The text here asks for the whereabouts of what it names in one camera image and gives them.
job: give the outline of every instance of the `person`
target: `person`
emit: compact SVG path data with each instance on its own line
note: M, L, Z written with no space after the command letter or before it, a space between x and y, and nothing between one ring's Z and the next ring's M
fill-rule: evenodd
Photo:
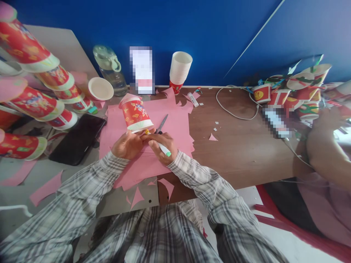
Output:
M264 188L292 223L351 248L351 147L342 148L334 138L334 131L343 124L337 107L322 109L306 144L315 172L306 178L264 184Z
M288 262L218 173L179 151L168 133L140 136L130 131L103 159L65 181L54 201L0 244L3 259L71 261L72 241L93 223L102 197L147 142L160 162L192 188L207 208L219 254L203 236L202 217L193 199L111 216L98 227L103 232L80 262ZM156 142L171 151L170 157Z

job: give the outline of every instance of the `wooden desk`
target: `wooden desk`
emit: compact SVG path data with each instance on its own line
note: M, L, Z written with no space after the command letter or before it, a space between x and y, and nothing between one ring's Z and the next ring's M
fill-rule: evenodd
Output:
M181 93L187 94L194 89L184 88ZM203 106L194 108L189 115L190 135L195 140L193 158L201 165L217 171L235 189L286 179L311 172L282 140L274 139L259 114L250 121L231 116L216 101L218 89L202 89L198 98ZM152 99L163 98L159 94ZM233 114L251 118L256 112L254 104L246 91L223 89L218 99L224 108ZM179 94L176 102L185 105L186 98ZM209 141L211 133L218 141ZM304 142L292 138L291 144L298 154L304 152ZM166 178L174 185L171 199L163 184L158 184L160 205L195 198L193 190L185 187L173 173L158 176Z

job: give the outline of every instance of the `plaid shirt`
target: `plaid shirt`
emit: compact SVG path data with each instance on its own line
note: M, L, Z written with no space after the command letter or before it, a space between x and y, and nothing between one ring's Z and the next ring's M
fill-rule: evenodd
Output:
M93 223L97 205L128 163L109 152L64 182L54 201L0 244L2 259L71 261L73 240ZM218 173L180 151L168 167L205 205L219 255L204 238L201 214L189 201L112 216L80 262L287 262Z

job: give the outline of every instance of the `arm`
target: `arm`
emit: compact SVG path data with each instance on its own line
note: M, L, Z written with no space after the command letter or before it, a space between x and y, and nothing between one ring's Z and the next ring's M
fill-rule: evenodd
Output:
M326 180L351 191L351 162L334 139L334 130L341 126L339 110L324 109L314 122L307 139L310 164Z
M223 261L287 262L260 232L256 217L227 181L214 170L177 151L167 133L163 134L166 140L158 134L150 137L171 151L171 156L167 157L159 150L158 144L149 142L159 160L168 165L185 186L192 188L205 205Z
M82 169L58 190L58 197L0 244L6 262L67 262L72 241L95 220L95 210L113 182L143 148L139 134L127 132L100 161Z

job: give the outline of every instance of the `water bottle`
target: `water bottle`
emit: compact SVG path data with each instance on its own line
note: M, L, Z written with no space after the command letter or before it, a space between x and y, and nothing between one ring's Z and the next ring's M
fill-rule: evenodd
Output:
M110 47L96 45L93 48L93 53L103 77L113 87L114 96L124 96L128 87L121 72L121 63L118 61L115 52Z

